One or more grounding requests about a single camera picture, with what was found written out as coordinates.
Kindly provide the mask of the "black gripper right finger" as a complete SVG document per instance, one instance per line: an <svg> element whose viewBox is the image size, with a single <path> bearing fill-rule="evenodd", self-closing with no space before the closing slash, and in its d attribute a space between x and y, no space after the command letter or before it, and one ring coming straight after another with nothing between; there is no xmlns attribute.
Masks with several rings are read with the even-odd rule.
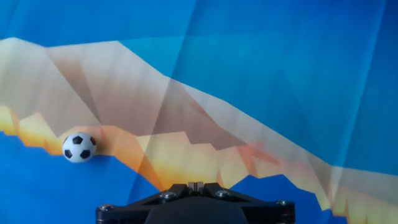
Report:
<svg viewBox="0 0 398 224"><path fill-rule="evenodd" d="M249 223L295 223L295 203L291 200L266 202L233 190L222 188L219 183L196 183L196 194L237 205Z"/></svg>

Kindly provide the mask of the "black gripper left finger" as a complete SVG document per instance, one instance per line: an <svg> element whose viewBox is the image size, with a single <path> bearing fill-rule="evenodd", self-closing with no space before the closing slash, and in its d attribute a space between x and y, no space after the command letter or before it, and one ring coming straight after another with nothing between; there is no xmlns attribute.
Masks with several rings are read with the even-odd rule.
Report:
<svg viewBox="0 0 398 224"><path fill-rule="evenodd" d="M151 195L125 206L116 206L110 203L96 208L96 224L113 223L144 223L149 212L159 206L197 193L197 183L173 184L163 192Z"/></svg>

